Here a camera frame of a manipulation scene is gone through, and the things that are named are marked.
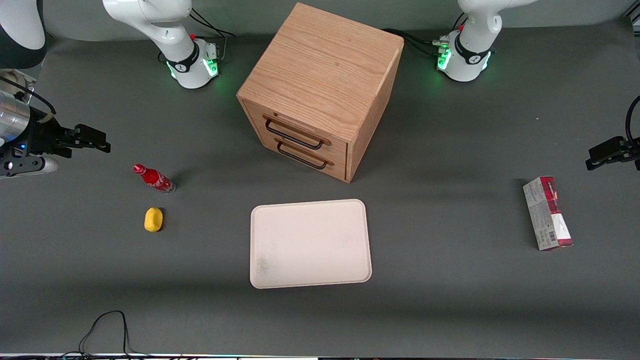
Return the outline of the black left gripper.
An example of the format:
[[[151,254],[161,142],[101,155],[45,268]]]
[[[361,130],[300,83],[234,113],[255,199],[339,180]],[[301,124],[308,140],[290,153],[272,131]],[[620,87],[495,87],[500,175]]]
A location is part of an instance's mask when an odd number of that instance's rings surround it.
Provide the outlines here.
[[[590,158],[585,161],[588,171],[614,163],[633,162],[640,171],[640,139],[632,139],[627,152],[627,141],[622,136],[612,137],[589,150]]]

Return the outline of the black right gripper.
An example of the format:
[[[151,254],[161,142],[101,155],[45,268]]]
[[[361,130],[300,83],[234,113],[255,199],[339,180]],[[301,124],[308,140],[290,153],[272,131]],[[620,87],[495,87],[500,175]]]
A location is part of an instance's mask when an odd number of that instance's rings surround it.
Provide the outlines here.
[[[22,141],[22,153],[28,157],[43,154],[71,157],[72,149],[85,148],[103,153],[111,152],[111,144],[106,141],[105,132],[84,124],[67,128],[54,118],[40,123],[36,117],[30,117],[25,139]]]

